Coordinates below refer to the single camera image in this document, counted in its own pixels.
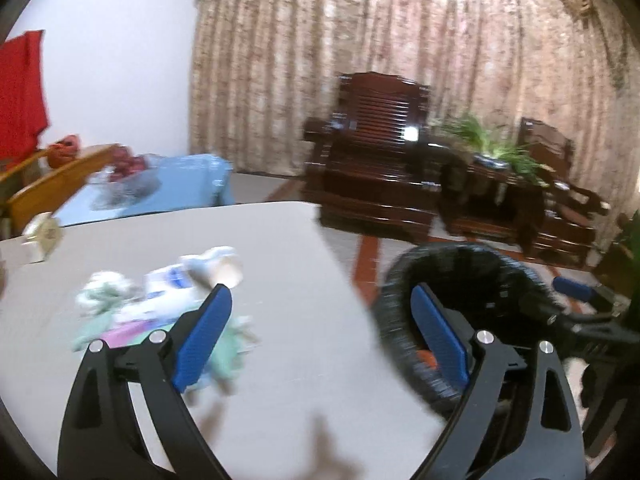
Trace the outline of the red cloth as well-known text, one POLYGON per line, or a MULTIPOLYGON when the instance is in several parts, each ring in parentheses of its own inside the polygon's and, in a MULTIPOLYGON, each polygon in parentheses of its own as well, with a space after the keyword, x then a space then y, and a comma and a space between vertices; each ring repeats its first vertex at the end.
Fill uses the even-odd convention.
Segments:
POLYGON ((43 30, 29 30, 1 46, 1 161, 11 168, 38 148, 48 128, 41 79, 43 30))

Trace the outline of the green rubber glove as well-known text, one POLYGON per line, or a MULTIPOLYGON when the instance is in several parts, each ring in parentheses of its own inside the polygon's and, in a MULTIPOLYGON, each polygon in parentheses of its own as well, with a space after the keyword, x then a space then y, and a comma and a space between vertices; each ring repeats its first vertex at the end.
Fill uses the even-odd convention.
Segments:
MULTIPOLYGON (((101 339, 100 336, 103 333, 117 326, 113 322, 114 312, 115 310, 111 310, 88 316, 72 342, 73 352, 84 351, 91 341, 101 339)), ((152 331, 168 332, 175 322, 165 325, 152 324, 152 331)), ((196 384, 191 385, 191 388, 203 388, 213 385, 214 382, 221 389, 230 387, 242 370, 244 356, 259 344, 259 338, 254 333, 253 327, 254 318, 250 315, 232 315, 224 326, 201 377, 196 384)))

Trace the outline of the glass fruit bowl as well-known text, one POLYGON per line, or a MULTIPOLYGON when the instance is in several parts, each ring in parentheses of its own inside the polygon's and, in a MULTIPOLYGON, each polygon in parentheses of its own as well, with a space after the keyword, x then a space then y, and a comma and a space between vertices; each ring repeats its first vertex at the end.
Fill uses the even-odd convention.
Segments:
POLYGON ((93 209, 113 209, 133 205, 150 196, 160 188, 157 157, 143 157, 146 168, 136 171, 127 177, 118 177, 114 166, 105 166, 98 172, 90 174, 86 183, 90 191, 96 192, 93 209))

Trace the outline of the dark wooden side table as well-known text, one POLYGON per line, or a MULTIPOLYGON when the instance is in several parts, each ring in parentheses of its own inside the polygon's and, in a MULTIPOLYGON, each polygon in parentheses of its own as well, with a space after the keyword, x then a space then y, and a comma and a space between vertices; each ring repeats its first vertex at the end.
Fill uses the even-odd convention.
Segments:
POLYGON ((451 235, 513 244, 525 255, 544 221, 544 190, 512 170, 456 158, 440 172, 439 214, 451 235))

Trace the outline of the green potted plant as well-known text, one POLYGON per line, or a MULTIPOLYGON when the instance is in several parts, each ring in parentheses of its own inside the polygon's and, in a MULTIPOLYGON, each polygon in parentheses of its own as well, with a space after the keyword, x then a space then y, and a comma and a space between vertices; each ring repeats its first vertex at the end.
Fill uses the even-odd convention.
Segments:
POLYGON ((487 128, 471 113, 447 116, 434 122, 436 129, 461 141, 478 162, 487 162, 489 169, 510 169, 531 184, 540 182, 540 165, 529 154, 528 145, 516 144, 498 137, 496 129, 487 128))

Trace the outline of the pink wrapper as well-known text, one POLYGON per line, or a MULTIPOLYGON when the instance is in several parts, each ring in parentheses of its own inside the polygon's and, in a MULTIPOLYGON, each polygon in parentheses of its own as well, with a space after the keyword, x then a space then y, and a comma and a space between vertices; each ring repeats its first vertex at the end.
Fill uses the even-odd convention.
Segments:
POLYGON ((104 340, 110 348, 122 348, 140 344, 151 332, 151 322, 136 321, 117 325, 103 333, 100 338, 104 340))

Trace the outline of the tissue box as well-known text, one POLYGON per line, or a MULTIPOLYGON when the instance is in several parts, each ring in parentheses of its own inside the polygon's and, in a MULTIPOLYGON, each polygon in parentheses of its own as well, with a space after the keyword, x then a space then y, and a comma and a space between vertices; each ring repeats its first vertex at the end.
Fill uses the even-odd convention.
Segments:
POLYGON ((29 263, 46 261, 62 240, 62 228, 50 211, 36 214, 22 232, 22 246, 29 263))

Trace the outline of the beige curtain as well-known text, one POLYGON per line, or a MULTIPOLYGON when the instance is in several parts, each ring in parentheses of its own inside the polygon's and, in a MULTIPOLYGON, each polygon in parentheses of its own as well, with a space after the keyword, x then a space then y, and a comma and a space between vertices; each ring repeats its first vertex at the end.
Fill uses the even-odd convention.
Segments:
POLYGON ((344 73, 430 87, 433 119, 522 117, 575 143, 570 173, 614 214, 639 207, 639 13, 618 0, 196 0, 189 148, 292 176, 303 122, 344 73))

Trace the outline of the red apples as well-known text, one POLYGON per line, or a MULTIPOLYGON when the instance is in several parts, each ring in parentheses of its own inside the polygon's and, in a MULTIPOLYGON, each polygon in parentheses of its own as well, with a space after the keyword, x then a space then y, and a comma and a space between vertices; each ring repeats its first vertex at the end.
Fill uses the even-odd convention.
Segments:
POLYGON ((144 156, 134 156, 128 146, 117 145, 111 152, 110 167, 108 180, 110 182, 118 182, 126 177, 148 170, 149 164, 144 156))

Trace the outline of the short orange foam net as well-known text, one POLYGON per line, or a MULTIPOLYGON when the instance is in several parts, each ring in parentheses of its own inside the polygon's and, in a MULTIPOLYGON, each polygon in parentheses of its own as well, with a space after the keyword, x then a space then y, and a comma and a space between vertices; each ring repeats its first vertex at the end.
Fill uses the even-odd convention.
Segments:
POLYGON ((427 366, 431 368, 437 367, 437 361, 434 357, 434 354, 428 350, 419 350, 418 351, 419 359, 424 362, 427 366))

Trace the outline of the crumpled white tissue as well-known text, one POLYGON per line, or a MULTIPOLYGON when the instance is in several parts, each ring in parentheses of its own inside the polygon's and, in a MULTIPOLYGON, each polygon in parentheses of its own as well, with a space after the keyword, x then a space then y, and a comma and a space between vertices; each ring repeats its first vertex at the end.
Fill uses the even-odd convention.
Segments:
POLYGON ((124 274, 115 271, 93 273, 76 295, 83 315, 98 315, 122 307, 137 298, 138 288, 124 274))

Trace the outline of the wooden bench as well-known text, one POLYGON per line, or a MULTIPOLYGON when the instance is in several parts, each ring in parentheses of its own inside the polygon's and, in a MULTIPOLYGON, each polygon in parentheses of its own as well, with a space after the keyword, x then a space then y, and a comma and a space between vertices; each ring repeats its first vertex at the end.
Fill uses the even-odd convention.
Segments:
POLYGON ((20 235, 26 224, 42 212, 55 212, 86 183, 90 174, 111 160, 115 144, 82 148, 78 157, 58 169, 44 170, 45 150, 1 171, 1 239, 20 235))

